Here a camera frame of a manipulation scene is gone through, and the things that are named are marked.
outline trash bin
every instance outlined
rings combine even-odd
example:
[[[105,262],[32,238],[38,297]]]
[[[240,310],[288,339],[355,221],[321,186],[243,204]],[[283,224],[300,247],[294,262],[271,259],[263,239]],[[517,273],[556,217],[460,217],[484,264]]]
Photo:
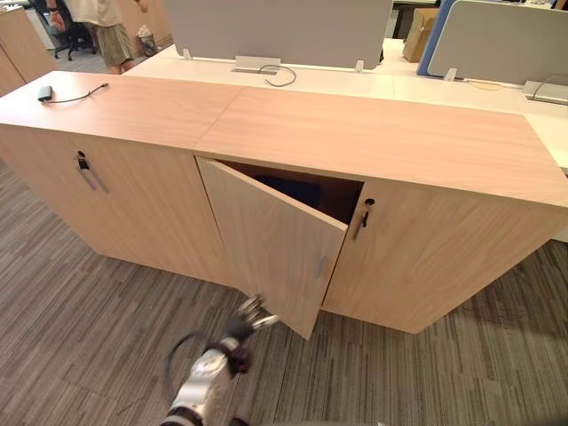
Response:
[[[156,47],[156,41],[154,40],[154,34],[150,31],[146,25],[143,25],[138,30],[138,39],[142,44],[142,48],[144,49],[144,54],[147,57],[154,56],[158,52],[158,48]]]

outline khaki shorts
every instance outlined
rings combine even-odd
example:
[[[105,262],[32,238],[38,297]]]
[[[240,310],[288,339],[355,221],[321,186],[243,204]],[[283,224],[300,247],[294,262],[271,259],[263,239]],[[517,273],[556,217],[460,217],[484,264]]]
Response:
[[[92,25],[100,56],[103,57],[107,67],[121,65],[127,60],[134,60],[134,50],[126,28],[123,24],[116,24],[112,27],[101,27]]]

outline metal handle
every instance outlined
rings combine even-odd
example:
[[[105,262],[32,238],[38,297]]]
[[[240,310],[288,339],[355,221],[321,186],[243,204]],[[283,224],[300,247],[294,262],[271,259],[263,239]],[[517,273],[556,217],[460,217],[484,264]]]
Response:
[[[100,186],[100,189],[102,189],[104,193],[109,193],[107,186],[105,184],[103,184],[103,181],[100,179],[99,174],[92,168],[92,166],[89,164],[89,162],[87,162],[87,158],[86,158],[86,155],[84,154],[84,152],[78,151],[75,159],[77,160],[77,163],[79,164],[77,169],[81,173],[81,176],[83,176],[83,178],[87,181],[87,183],[89,184],[91,189],[94,191],[95,189],[97,189],[97,187],[87,177],[86,170],[88,170],[92,174],[92,176],[95,178],[95,180],[97,181],[97,183]]]
[[[85,169],[81,169],[81,167],[77,167],[77,171],[79,172],[79,174],[83,177],[83,179],[85,179],[85,182],[87,182],[87,185],[89,186],[90,189],[92,189],[93,191],[95,189],[97,189],[97,187],[95,186],[95,184],[93,184],[89,178],[87,177],[87,175],[85,174]]]
[[[95,177],[95,180],[99,183],[100,189],[102,189],[104,193],[110,193],[110,191],[108,191],[108,188],[105,186],[105,184],[103,184],[103,181],[100,180],[100,177],[97,174],[97,172],[93,170],[92,167],[91,167],[91,174],[92,176]]]
[[[367,206],[367,211],[365,212],[365,214],[361,218],[361,222],[359,223],[359,227],[357,228],[357,231],[355,231],[355,235],[353,235],[354,240],[357,239],[362,228],[367,228],[367,220],[369,219],[369,210],[370,210],[370,208],[373,204],[375,204],[375,200],[373,200],[372,198],[367,198],[365,200],[365,205]]]
[[[326,266],[327,266],[327,256],[322,256],[318,262],[318,267],[316,268],[316,275],[315,275],[316,280],[321,278],[321,274],[326,269]]]

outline cabinet door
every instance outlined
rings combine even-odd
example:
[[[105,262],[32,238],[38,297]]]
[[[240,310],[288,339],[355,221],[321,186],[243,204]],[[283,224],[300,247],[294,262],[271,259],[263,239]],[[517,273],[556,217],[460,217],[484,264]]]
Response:
[[[191,152],[46,130],[4,127],[3,135],[8,165],[100,254],[227,283]],[[77,169],[78,151],[99,178],[86,173],[94,189]]]
[[[224,164],[198,163],[240,289],[309,338],[347,225]]]
[[[375,203],[369,207],[367,199]],[[528,256],[565,221],[561,209],[529,202],[367,182],[323,309],[418,333]]]

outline wooden countertop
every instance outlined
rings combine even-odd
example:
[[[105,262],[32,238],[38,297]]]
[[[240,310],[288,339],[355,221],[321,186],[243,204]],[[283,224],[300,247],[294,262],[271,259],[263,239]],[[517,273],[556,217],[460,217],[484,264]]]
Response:
[[[45,85],[58,100],[104,82],[107,88],[80,101],[37,100]],[[192,148],[240,91],[231,84],[55,71],[0,98],[0,123]]]
[[[568,206],[568,180],[518,114],[245,87],[194,150]]]
[[[57,99],[108,89],[68,104]],[[237,85],[50,73],[0,99],[0,123],[193,149],[345,178],[386,178],[568,207],[568,180],[517,114]]]

